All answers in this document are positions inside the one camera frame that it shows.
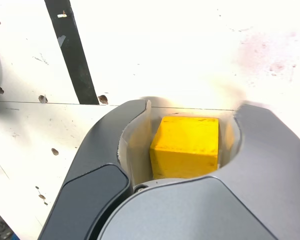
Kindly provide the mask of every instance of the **yellow foam block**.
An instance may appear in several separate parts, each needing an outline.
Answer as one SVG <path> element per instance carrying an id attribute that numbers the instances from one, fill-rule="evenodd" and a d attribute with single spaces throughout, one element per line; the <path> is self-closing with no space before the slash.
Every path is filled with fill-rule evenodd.
<path id="1" fill-rule="evenodd" d="M 154 179 L 193 178 L 218 168 L 219 120 L 165 116 L 150 146 Z"/>

